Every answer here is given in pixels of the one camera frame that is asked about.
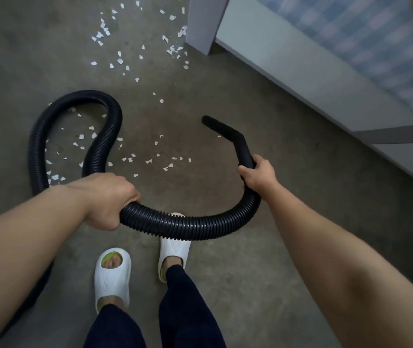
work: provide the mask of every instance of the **white slipper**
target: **white slipper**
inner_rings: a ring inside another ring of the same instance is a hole
[[[171,215],[186,217],[181,213],[172,212]],[[182,266],[186,268],[187,256],[189,255],[191,241],[188,240],[174,240],[161,237],[161,249],[158,260],[158,278],[160,281],[166,283],[166,279],[161,275],[161,266],[164,259],[167,257],[180,257],[182,259]]]
[[[104,269],[101,264],[110,253],[121,255],[121,265],[115,269]],[[104,251],[97,260],[95,266],[95,310],[98,314],[97,302],[106,296],[118,296],[129,306],[129,277],[131,276],[131,257],[121,248],[111,248]]]

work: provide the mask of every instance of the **gray floor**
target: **gray floor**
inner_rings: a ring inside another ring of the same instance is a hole
[[[100,89],[124,112],[123,146],[112,150],[108,170],[133,181],[144,204],[204,215],[240,198],[233,146],[200,123],[209,114],[244,133],[250,150],[269,158],[293,193],[410,276],[413,180],[231,54],[204,57],[186,46],[186,59],[172,59],[165,50],[186,24],[180,10],[188,9],[188,0],[140,1],[143,11],[135,0],[0,0],[0,213],[30,197],[26,147],[38,114],[65,93]],[[112,8],[119,12],[116,21]],[[101,30],[100,11],[112,33],[102,47],[90,38]],[[170,14],[177,19],[170,21]],[[169,44],[162,35],[172,35]],[[125,76],[117,51],[131,68]],[[188,70],[184,60],[190,61]],[[101,108],[78,111],[82,117],[69,113],[57,123],[48,145],[49,166],[66,181],[79,177],[86,153],[72,143],[88,147],[88,127],[98,131],[104,123]],[[122,162],[131,153],[134,162]],[[172,156],[185,159],[163,171]],[[146,164],[150,158],[153,163]],[[157,310],[166,290],[156,275],[159,240],[123,226],[105,233],[85,225],[62,247],[35,308],[0,347],[81,346],[95,318],[94,262],[113,246],[131,254],[130,312],[147,345],[159,347]],[[229,347],[338,346],[265,204],[237,233],[194,243],[187,272]]]

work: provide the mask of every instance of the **forearm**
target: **forearm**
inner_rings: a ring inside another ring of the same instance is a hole
[[[280,185],[264,195],[311,295],[345,347],[412,347],[413,285]]]
[[[0,215],[0,330],[86,212],[79,191],[57,186]]]

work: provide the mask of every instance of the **person's left arm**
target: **person's left arm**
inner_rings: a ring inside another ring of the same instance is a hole
[[[121,209],[139,200],[124,177],[93,174],[48,188],[0,215],[0,331],[82,222],[114,230]]]

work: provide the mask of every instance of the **pant leg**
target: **pant leg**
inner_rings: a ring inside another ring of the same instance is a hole
[[[182,266],[171,266],[166,280],[158,312],[163,348],[225,348],[213,314]]]
[[[84,348],[146,348],[135,321],[116,305],[105,305],[87,334]]]

